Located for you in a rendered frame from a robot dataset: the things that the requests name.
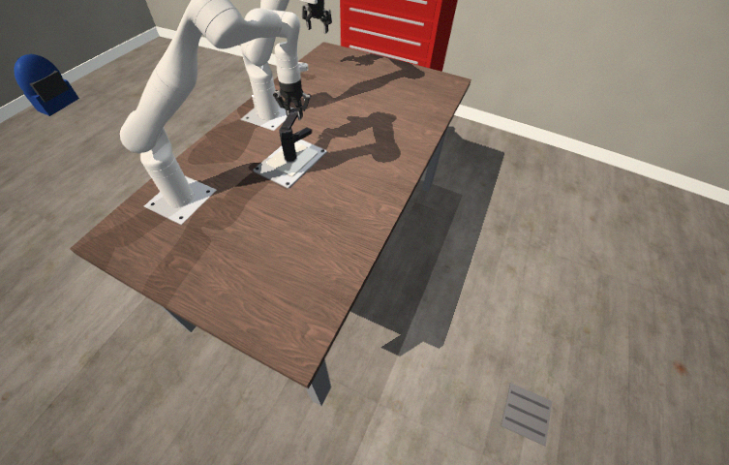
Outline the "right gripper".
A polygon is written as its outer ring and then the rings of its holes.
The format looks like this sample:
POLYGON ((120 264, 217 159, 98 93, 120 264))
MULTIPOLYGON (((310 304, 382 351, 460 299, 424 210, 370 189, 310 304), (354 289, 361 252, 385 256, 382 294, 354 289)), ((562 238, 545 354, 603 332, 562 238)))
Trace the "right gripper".
POLYGON ((275 100, 277 101, 278 105, 280 106, 281 109, 284 108, 286 110, 286 113, 288 116, 291 111, 290 103, 293 102, 297 108, 298 120, 301 120, 303 117, 303 111, 305 111, 307 105, 309 104, 311 94, 307 95, 303 92, 301 79, 296 83, 290 83, 290 84, 281 83, 279 81, 279 85, 280 85, 280 90, 279 91, 275 90, 275 92, 273 93, 273 96, 274 96, 275 100), (291 93, 288 93, 288 92, 291 92, 291 93), (283 100, 281 95, 285 98, 285 101, 283 100), (304 101, 305 101, 303 106, 301 104, 301 97, 303 97, 304 101))

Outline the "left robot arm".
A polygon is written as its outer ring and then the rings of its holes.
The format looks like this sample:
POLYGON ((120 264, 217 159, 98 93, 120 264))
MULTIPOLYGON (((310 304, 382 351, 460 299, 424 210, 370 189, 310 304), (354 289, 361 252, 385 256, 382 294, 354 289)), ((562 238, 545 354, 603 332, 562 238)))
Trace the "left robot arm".
MULTIPOLYGON (((289 0, 261 0, 260 8, 285 12, 288 3, 289 0)), ((275 119, 280 114, 278 103, 273 96, 275 85, 268 64, 275 39, 276 37, 258 38, 241 45, 245 67, 254 93, 253 101, 256 113, 263 120, 275 119)))

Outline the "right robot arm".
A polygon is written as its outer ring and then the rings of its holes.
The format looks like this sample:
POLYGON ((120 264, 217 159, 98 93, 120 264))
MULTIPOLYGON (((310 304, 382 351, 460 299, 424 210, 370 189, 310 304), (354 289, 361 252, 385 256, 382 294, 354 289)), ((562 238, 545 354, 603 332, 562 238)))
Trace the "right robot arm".
POLYGON ((258 38, 287 38, 275 46, 278 80, 296 83, 307 63, 298 65, 300 21, 296 14, 253 9, 245 19, 229 0, 191 0, 177 31, 133 111, 120 131, 123 145, 140 160, 171 207, 194 198, 173 153, 165 124, 197 83, 197 48, 203 34, 216 48, 226 49, 258 38), (278 14, 277 14, 278 13, 278 14), (299 69, 300 67, 300 69, 299 69), (128 122, 128 123, 127 123, 128 122))

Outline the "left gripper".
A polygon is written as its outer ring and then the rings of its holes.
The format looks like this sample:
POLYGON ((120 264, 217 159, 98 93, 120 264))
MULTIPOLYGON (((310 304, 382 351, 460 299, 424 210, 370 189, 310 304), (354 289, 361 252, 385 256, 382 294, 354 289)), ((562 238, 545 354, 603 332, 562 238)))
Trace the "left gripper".
POLYGON ((324 0, 318 0, 317 4, 308 3, 308 6, 307 4, 302 6, 302 18, 306 20, 308 30, 312 28, 310 19, 313 17, 322 21, 324 24, 324 34, 326 34, 328 32, 328 25, 332 23, 332 18, 331 11, 324 9, 324 0), (307 11, 310 12, 308 16, 307 11))

